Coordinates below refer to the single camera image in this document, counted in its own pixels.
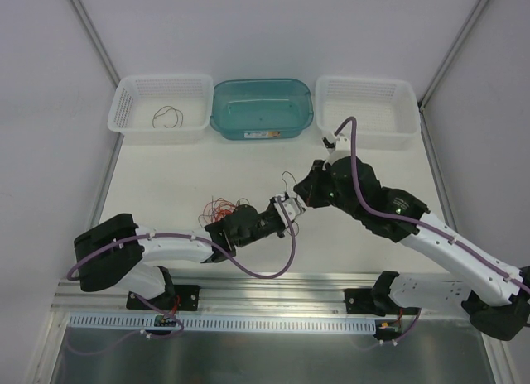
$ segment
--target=tangled red wire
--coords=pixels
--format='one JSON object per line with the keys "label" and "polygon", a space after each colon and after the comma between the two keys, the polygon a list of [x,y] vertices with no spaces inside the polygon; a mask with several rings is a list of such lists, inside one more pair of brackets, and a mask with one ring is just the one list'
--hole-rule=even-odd
{"label": "tangled red wire", "polygon": [[199,216],[199,224],[201,226],[204,226],[207,224],[218,222],[222,218],[231,214],[235,208],[242,204],[250,203],[246,198],[238,199],[235,204],[233,204],[229,200],[226,200],[225,198],[217,198],[215,200],[212,199],[212,201],[205,206],[202,211],[202,214]]}

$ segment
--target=printed label on bin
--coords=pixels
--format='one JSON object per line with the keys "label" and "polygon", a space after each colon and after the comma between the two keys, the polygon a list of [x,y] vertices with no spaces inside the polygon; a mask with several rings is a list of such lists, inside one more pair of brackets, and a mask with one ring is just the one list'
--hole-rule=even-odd
{"label": "printed label on bin", "polygon": [[280,132],[245,132],[245,138],[278,138]]}

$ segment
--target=teal bin rim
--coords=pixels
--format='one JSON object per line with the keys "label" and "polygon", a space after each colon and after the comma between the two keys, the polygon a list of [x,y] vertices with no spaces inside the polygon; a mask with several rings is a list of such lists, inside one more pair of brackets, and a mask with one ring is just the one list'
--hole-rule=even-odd
{"label": "teal bin rim", "polygon": [[[303,127],[297,127],[297,128],[293,128],[293,129],[286,129],[285,132],[293,132],[293,131],[300,131],[300,133],[307,129],[312,123],[313,123],[313,119],[315,117],[315,111],[313,109],[313,97],[311,96],[311,91],[309,89],[309,87],[303,83],[301,80],[299,79],[294,79],[294,78],[251,78],[251,79],[230,79],[230,80],[224,80],[223,82],[219,82],[218,84],[216,84],[214,86],[214,95],[213,97],[215,97],[215,90],[223,85],[223,84],[230,84],[230,83],[233,83],[233,82],[254,82],[254,81],[278,81],[278,80],[288,80],[288,81],[291,81],[291,82],[295,82],[295,83],[298,83],[298,84],[301,84],[305,89],[306,89],[306,96],[309,100],[309,113],[307,115],[307,121],[306,123],[304,124]],[[211,115],[210,115],[210,126],[216,131],[216,132],[220,132],[221,134],[223,134],[223,131],[221,129],[219,129],[219,127],[215,124],[215,121],[214,121],[214,113],[212,111]]]}

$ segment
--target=white wall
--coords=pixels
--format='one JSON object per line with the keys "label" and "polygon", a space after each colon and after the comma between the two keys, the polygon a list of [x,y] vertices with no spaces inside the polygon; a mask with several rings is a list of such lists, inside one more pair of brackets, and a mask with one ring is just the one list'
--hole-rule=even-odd
{"label": "white wall", "polygon": [[215,82],[341,74],[408,80],[418,97],[476,0],[83,0],[122,75]]}
{"label": "white wall", "polygon": [[67,0],[0,0],[0,382],[22,382],[113,145],[113,87]]}
{"label": "white wall", "polygon": [[[459,230],[517,266],[530,265],[529,7],[493,0],[426,112]],[[530,329],[510,348],[525,372]]]}

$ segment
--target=black mounting plate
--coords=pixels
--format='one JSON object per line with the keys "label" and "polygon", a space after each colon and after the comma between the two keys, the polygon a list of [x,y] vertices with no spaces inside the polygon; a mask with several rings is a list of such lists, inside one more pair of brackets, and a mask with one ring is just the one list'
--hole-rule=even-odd
{"label": "black mounting plate", "polygon": [[[177,307],[178,311],[192,311],[195,312],[199,308],[199,295],[200,295],[200,286],[198,285],[173,285],[175,289],[175,297],[178,296],[180,302]],[[128,294],[127,304],[125,308],[128,310],[149,310],[145,304],[143,304],[139,299],[137,299],[133,293]]]}
{"label": "black mounting plate", "polygon": [[[366,315],[373,314],[377,316],[399,315],[400,307],[397,305],[390,309],[382,310],[375,305],[371,295],[371,288],[362,289],[344,289],[344,302],[346,303],[346,314],[348,315]],[[416,315],[417,308],[403,308],[403,315]]]}

